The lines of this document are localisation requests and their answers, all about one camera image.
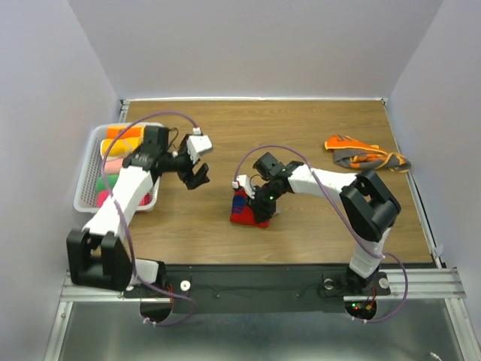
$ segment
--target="metal frame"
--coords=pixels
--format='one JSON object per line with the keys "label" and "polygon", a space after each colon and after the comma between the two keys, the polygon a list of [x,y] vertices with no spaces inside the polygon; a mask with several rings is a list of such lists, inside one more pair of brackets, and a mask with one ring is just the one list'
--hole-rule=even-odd
{"label": "metal frame", "polygon": [[[278,99],[278,98],[262,98],[256,100],[293,100],[293,99]],[[380,100],[386,109],[386,99]],[[125,123],[127,113],[129,112],[129,99],[121,101],[122,107],[119,114],[119,123]],[[410,287],[408,290],[408,299],[445,299],[448,313],[458,339],[459,346],[463,357],[467,361],[481,360],[481,350],[479,343],[474,334],[469,316],[467,314],[464,298],[466,293],[459,277],[459,273],[455,268],[444,268],[441,258],[437,255],[436,244],[422,206],[421,197],[417,191],[416,182],[411,173],[407,174],[407,182],[413,196],[416,210],[419,215],[419,220],[422,225],[423,232],[428,244],[428,249],[431,251],[433,260],[437,268],[431,269],[408,269],[407,274],[410,280]],[[383,269],[388,275],[392,294],[390,296],[379,296],[378,299],[400,299],[404,292],[404,276],[398,269]],[[345,297],[344,300],[352,301],[358,300],[355,296]],[[47,352],[44,361],[58,361],[62,350],[62,344],[67,332],[68,321],[74,302],[169,302],[166,298],[155,299],[126,299],[123,293],[116,293],[106,290],[97,290],[88,287],[76,287],[71,283],[70,274],[67,273],[65,282],[62,287],[59,307],[56,318],[53,324],[52,333],[50,335]]]}

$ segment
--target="green rolled cloth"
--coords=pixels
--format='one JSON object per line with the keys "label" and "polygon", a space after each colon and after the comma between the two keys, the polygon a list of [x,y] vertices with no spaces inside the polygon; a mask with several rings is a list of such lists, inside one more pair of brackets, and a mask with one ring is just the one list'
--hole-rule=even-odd
{"label": "green rolled cloth", "polygon": [[[107,174],[107,183],[110,188],[113,188],[115,186],[115,183],[117,183],[117,179],[119,179],[118,174]],[[97,194],[99,194],[102,190],[106,190],[107,188],[105,187],[104,180],[102,177],[98,177],[97,184],[95,185],[95,191]]]}

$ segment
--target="plastic bin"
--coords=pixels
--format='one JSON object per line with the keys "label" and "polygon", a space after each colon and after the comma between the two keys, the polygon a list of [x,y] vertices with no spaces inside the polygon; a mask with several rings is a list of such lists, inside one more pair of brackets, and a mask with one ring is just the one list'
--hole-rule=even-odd
{"label": "plastic bin", "polygon": [[[139,123],[139,125],[163,126],[161,123]],[[82,170],[77,183],[74,197],[74,208],[82,213],[96,213],[98,211],[97,192],[95,184],[100,177],[101,155],[100,143],[106,138],[108,126],[118,126],[118,123],[104,124],[96,127],[90,134],[85,157],[83,158]],[[138,206],[137,211],[151,211],[156,205],[159,192],[159,179],[150,188],[149,194],[152,199],[148,205]]]}

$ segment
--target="robotic arm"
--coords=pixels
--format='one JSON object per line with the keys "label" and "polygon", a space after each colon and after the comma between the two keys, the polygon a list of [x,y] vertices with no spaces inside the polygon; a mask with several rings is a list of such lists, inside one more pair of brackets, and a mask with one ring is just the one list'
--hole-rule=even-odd
{"label": "robotic arm", "polygon": [[[186,135],[178,152],[168,151],[169,129],[146,126],[143,143],[123,161],[113,197],[119,203],[127,225],[137,206],[159,177],[176,172],[188,190],[209,182],[207,164],[194,174],[200,157],[213,150],[209,137],[199,128]],[[132,281],[132,264],[123,247],[124,225],[121,224],[113,199],[109,196],[95,216],[81,229],[72,229],[67,237],[68,265],[74,284],[109,290],[124,290]],[[101,255],[93,251],[101,248]],[[154,281],[159,265],[154,261],[138,264],[142,278]]]}
{"label": "robotic arm", "polygon": [[[247,195],[247,206],[253,212],[255,224],[265,223],[276,211],[276,200],[282,194],[309,193],[324,197],[312,172],[322,182],[335,202],[342,202],[351,227],[362,238],[361,242],[374,255],[380,255],[384,242],[401,211],[396,198],[374,171],[360,174],[336,173],[321,169],[309,169],[302,162],[284,165],[270,153],[254,163],[261,178],[261,187],[253,187],[246,175],[232,182],[235,190]],[[356,287],[366,287],[379,268],[380,258],[364,251],[358,244],[348,268],[348,278]]]}

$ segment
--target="white wall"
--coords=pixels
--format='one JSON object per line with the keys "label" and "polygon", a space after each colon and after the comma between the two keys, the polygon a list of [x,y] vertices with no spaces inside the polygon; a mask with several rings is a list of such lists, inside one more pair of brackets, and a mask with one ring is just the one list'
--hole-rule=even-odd
{"label": "white wall", "polygon": [[444,259],[481,340],[481,2],[445,0],[388,101]]}
{"label": "white wall", "polygon": [[4,2],[0,52],[0,359],[39,360],[87,136],[117,97],[65,0]]}
{"label": "white wall", "polygon": [[388,96],[441,0],[70,0],[122,98]]}

